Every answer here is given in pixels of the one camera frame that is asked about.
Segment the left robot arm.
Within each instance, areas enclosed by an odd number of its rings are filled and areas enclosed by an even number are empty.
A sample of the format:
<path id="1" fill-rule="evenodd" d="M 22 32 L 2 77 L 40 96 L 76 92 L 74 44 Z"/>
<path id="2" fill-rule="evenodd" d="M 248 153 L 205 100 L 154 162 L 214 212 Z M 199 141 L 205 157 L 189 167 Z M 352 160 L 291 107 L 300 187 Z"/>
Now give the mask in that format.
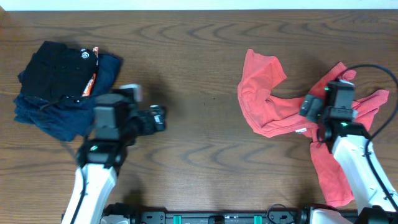
<path id="1" fill-rule="evenodd" d="M 127 149 L 139 136 L 166 129 L 165 109 L 140 110 L 134 94 L 114 91 L 95 100 L 93 138 L 85 138 L 76 154 L 77 170 L 71 199 L 62 223 L 140 223 L 133 208 L 107 205 Z"/>

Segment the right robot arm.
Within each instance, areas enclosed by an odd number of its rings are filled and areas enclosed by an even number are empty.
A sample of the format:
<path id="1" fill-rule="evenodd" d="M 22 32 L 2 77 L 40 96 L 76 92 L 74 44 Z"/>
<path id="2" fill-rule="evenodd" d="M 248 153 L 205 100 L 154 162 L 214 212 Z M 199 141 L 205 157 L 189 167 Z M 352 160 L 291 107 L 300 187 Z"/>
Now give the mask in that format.
<path id="1" fill-rule="evenodd" d="M 397 223 L 397 192 L 381 167 L 371 136 L 357 123 L 353 109 L 354 85 L 328 82 L 326 95 L 307 95 L 299 114 L 318 124 L 318 142 L 324 143 L 342 168 L 357 203 L 356 223 Z"/>

